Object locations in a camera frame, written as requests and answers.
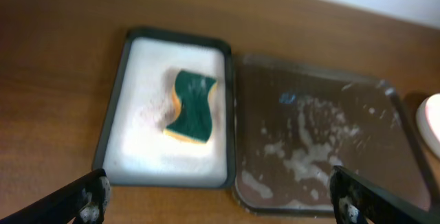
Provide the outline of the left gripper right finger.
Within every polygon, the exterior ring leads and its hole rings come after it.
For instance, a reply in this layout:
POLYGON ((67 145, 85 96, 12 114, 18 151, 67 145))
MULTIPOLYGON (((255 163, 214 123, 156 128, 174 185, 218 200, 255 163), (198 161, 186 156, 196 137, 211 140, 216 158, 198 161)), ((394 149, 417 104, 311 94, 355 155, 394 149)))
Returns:
POLYGON ((422 210, 342 166, 334 166, 329 193, 337 224, 439 224, 439 215, 422 210))

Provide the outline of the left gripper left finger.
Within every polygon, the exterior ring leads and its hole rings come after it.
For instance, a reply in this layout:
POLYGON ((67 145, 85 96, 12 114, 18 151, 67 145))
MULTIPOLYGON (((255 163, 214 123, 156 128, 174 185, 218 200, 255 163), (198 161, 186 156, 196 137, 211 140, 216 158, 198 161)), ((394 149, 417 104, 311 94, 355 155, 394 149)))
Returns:
POLYGON ((97 169, 1 219, 1 222, 103 223, 110 196, 111 185, 106 172, 97 169))

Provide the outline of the pink white plate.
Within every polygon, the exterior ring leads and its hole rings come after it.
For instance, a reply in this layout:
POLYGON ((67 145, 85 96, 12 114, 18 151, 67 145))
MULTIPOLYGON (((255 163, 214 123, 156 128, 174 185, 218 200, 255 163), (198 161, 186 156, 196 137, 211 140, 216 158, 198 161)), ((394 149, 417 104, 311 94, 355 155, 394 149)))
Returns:
POLYGON ((439 94, 426 98, 416 112, 416 124, 427 147, 437 157, 440 157, 439 143, 439 94))

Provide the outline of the green yellow scrub sponge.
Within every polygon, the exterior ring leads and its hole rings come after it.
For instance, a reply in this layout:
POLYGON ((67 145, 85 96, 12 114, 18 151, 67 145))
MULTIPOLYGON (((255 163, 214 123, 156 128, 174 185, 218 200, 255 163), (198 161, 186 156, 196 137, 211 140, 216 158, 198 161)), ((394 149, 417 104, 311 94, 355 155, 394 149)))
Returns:
POLYGON ((209 100, 216 87, 216 78, 179 71, 171 91, 175 117, 163 133, 179 141, 205 144, 213 130, 209 100))

